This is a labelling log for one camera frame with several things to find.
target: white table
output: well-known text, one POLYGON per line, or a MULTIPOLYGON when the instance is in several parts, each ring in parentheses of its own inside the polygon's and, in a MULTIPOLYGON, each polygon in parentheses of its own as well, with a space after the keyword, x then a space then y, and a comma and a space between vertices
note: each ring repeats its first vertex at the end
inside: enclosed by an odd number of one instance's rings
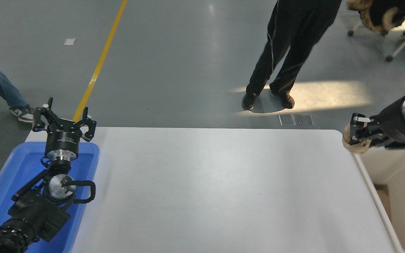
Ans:
POLYGON ((395 252, 341 139, 333 130, 97 128, 96 199, 72 252, 395 252))

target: black sneaker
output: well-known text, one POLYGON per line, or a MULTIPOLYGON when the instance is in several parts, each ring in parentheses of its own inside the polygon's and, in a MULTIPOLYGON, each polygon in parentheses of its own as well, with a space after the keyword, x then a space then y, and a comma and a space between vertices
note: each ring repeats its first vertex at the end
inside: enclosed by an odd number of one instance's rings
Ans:
POLYGON ((281 105, 284 108, 292 109, 293 107, 295 107, 295 100, 290 96, 290 92, 279 93, 279 92, 274 92, 271 89, 270 89, 270 91, 271 91, 271 93, 273 93, 273 95, 275 95, 276 97, 278 97, 281 100, 281 105))
POLYGON ((254 102, 256 101, 256 96, 253 94, 246 93, 242 98, 242 107, 245 110, 252 110, 254 108, 254 102))
POLYGON ((18 120, 25 123, 32 123, 34 120, 34 109, 27 107, 10 107, 10 112, 18 117, 18 120))

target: yellow floor line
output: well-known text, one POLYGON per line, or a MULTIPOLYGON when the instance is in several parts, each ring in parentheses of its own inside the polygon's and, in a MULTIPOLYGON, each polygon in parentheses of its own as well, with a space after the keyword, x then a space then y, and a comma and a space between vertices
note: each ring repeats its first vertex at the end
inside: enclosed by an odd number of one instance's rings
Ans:
POLYGON ((123 13, 124 7, 126 6, 126 2, 127 0, 123 0, 120 9, 118 10, 117 17, 115 18, 114 24, 112 25, 112 29, 110 30, 109 36, 106 41, 106 45, 104 46, 103 52, 101 53, 101 57, 99 58, 98 64, 95 68, 95 72, 93 72, 87 90, 85 91, 84 96, 82 97, 81 102, 79 103, 79 106, 77 107, 77 110, 74 113, 73 117, 74 122, 79 121, 79 118, 81 117, 82 112, 84 111, 85 104, 87 104, 87 101, 90 97, 93 87, 95 86, 96 79, 98 79, 99 71, 101 71, 101 68, 103 67, 104 60, 106 59, 107 56, 107 52, 109 51, 112 40, 114 39, 115 31, 117 30, 117 26, 123 13))

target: fur-trimmed jacket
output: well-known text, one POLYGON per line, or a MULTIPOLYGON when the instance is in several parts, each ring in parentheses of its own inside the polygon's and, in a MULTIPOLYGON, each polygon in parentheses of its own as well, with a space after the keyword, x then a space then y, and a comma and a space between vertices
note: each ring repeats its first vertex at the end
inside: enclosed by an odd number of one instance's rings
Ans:
POLYGON ((405 20, 405 0, 348 0, 348 8, 360 13, 365 27, 383 34, 405 20))

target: person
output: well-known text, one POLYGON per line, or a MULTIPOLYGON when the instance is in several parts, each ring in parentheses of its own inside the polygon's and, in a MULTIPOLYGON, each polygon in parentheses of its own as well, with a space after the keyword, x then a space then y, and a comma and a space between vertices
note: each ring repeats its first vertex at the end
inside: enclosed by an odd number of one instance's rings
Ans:
POLYGON ((276 79, 270 83, 272 94, 278 97, 284 108, 295 105, 290 96, 296 76, 309 57, 312 47, 333 24, 341 0, 278 0, 267 27, 268 41, 256 64, 242 107, 252 110, 257 96, 262 92, 278 62, 287 52, 276 79))
POLYGON ((19 121, 32 123, 34 109, 21 96, 10 80, 0 71, 0 97, 2 97, 9 106, 10 112, 15 115, 19 121))

